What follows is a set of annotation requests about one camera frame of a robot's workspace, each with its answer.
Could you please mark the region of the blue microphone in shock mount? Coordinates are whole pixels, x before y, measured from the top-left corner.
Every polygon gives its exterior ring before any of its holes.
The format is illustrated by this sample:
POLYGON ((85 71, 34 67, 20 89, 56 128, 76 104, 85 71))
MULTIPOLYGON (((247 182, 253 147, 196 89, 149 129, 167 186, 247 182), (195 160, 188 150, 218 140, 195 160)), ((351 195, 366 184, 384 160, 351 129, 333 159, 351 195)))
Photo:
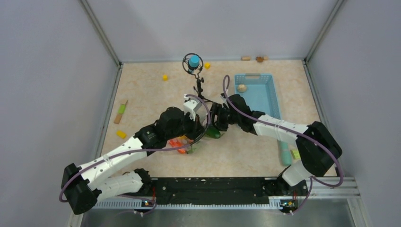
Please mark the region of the blue microphone in shock mount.
POLYGON ((182 67, 188 74, 198 76, 203 70, 204 62, 199 55, 188 53, 183 57, 182 67))

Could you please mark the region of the clear pink zip top bag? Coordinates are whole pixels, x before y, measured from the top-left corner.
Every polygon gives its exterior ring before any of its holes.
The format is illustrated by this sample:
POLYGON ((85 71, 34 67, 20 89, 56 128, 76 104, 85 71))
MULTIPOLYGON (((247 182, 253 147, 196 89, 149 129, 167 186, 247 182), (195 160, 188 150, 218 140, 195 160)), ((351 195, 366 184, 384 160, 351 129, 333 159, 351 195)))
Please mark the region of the clear pink zip top bag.
POLYGON ((192 131, 184 135, 188 138, 188 140, 181 140, 182 143, 185 143, 185 145, 183 147, 179 147, 179 148, 188 148, 191 144, 200 142, 200 140, 203 137, 209 138, 209 137, 205 136, 205 132, 209 126, 207 126, 208 116, 204 111, 201 111, 200 114, 196 114, 196 120, 194 123, 195 123, 195 125, 192 128, 192 131))

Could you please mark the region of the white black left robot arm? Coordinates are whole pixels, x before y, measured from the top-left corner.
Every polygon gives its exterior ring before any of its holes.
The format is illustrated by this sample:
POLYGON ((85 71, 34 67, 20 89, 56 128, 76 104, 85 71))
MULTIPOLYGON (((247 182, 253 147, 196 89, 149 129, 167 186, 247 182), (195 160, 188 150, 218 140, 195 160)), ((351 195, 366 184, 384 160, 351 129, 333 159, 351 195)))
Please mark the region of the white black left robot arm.
POLYGON ((206 125, 194 108, 182 111, 169 107, 154 123, 141 128, 122 145, 101 157, 80 166, 66 166, 61 182, 59 201, 68 203, 74 214, 83 214, 99 201, 125 193, 147 195, 152 188, 151 178, 144 169, 127 175, 114 174, 127 165, 148 157, 155 152, 171 151, 167 142, 186 136, 199 141, 210 126, 211 116, 206 115, 206 125))

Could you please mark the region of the dark green cucumber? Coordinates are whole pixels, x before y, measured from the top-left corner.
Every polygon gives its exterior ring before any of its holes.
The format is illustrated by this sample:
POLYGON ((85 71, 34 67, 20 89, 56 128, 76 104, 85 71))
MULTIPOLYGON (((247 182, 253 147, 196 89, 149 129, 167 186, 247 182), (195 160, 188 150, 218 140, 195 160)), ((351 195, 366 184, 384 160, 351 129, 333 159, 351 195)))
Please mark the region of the dark green cucumber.
POLYGON ((212 139, 219 139, 221 138, 221 133, 218 129, 214 126, 209 126, 205 132, 205 136, 212 138, 212 139))

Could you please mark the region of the smooth orange carrot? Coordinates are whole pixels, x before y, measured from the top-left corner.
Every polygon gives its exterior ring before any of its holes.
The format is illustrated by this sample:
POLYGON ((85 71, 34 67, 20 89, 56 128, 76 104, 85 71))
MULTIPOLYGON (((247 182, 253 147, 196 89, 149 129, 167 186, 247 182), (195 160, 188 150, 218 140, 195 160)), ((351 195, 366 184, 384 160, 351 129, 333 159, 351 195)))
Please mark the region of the smooth orange carrot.
POLYGON ((187 148, 179 148, 179 147, 183 147, 185 145, 185 143, 182 143, 182 141, 180 139, 171 139, 168 141, 169 145, 173 148, 178 148, 177 152, 180 154, 188 154, 188 150, 187 148))

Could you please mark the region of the light blue perforated plastic basket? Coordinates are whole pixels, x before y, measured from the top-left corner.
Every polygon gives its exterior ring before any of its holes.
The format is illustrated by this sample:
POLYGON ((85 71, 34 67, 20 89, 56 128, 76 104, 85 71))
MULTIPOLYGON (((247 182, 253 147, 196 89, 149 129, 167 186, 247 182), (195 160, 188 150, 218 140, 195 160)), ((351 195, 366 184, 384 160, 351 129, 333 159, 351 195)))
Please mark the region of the light blue perforated plastic basket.
POLYGON ((251 110, 281 119, 280 106, 273 75, 269 73, 242 73, 234 76, 235 93, 244 98, 251 110), (245 84, 247 91, 239 93, 237 86, 245 84))

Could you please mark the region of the wooden cork pieces at wall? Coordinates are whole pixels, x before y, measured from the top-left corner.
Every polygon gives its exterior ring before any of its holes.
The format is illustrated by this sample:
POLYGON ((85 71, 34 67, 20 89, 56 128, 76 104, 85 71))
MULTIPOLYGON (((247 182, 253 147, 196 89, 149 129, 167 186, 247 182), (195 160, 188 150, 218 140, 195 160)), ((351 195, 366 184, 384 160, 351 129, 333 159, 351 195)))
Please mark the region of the wooden cork pieces at wall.
POLYGON ((251 56, 242 56, 241 57, 242 61, 251 61, 251 60, 255 60, 256 62, 264 62, 264 61, 268 61, 269 57, 268 56, 256 56, 256 57, 251 57, 251 56))

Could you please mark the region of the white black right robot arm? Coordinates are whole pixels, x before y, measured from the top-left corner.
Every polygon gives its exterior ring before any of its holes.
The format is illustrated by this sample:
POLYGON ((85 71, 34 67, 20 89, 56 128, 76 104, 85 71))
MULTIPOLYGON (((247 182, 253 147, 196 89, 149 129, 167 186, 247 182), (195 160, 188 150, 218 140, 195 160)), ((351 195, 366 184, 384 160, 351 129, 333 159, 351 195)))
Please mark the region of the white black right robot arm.
POLYGON ((324 176, 333 165, 340 167, 338 159, 342 149, 321 122, 305 125, 274 118, 251 110, 238 94, 229 96, 224 104, 213 104, 210 114, 212 125, 220 131, 234 124, 244 132, 272 137, 297 148, 300 160, 278 176, 277 188, 281 194, 290 195, 298 183, 324 176))

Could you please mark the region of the yellow-green cube block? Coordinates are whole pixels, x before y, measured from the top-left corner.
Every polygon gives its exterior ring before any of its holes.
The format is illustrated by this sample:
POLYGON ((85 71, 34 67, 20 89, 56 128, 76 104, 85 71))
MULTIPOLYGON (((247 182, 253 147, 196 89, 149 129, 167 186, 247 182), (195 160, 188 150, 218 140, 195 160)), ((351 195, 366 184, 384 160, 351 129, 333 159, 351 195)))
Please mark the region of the yellow-green cube block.
POLYGON ((291 154, 292 154, 293 159, 295 159, 295 160, 301 159, 300 153, 297 149, 292 149, 291 154))

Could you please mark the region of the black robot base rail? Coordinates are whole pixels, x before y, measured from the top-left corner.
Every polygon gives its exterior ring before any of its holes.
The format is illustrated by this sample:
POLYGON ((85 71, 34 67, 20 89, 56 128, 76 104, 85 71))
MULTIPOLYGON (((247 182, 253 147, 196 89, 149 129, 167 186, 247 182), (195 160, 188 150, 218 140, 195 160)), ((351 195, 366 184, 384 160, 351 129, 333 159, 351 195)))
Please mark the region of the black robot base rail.
POLYGON ((290 199, 307 195, 306 181, 289 186, 275 177, 160 177, 128 196, 155 199, 157 205, 268 204, 274 196, 290 199))

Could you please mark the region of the green and wood block stick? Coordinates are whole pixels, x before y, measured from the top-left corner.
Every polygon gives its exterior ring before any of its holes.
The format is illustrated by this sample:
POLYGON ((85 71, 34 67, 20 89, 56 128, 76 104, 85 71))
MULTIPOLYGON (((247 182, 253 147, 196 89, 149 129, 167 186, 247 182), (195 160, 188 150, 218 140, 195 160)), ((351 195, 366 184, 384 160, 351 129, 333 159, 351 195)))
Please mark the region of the green and wood block stick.
POLYGON ((115 124, 119 124, 120 123, 120 121, 122 119, 122 116, 123 116, 123 114, 125 112, 127 103, 128 103, 128 99, 124 99, 124 100, 122 100, 120 102, 120 105, 119 105, 119 108, 118 108, 118 111, 117 111, 117 115, 116 115, 116 117, 115 117, 115 119, 113 121, 115 124))

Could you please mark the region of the teal cylinder roller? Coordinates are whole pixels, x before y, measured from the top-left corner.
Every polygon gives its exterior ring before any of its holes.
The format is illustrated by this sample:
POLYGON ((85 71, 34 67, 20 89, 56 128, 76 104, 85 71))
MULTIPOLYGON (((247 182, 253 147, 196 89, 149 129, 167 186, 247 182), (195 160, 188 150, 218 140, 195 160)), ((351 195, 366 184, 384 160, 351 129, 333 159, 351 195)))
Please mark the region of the teal cylinder roller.
POLYGON ((292 156, 288 144, 278 140, 280 160, 283 166, 290 166, 292 164, 292 156))

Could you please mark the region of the yellow block near left edge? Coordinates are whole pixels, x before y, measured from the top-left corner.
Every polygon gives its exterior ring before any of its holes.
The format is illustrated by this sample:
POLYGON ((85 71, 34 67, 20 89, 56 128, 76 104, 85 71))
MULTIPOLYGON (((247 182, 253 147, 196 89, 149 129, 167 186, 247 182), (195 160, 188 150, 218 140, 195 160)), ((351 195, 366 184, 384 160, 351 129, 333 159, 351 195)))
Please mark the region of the yellow block near left edge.
POLYGON ((119 138, 121 138, 121 139, 126 138, 126 133, 123 132, 123 131, 121 131, 121 130, 118 130, 118 131, 116 132, 116 135, 117 135, 119 138))

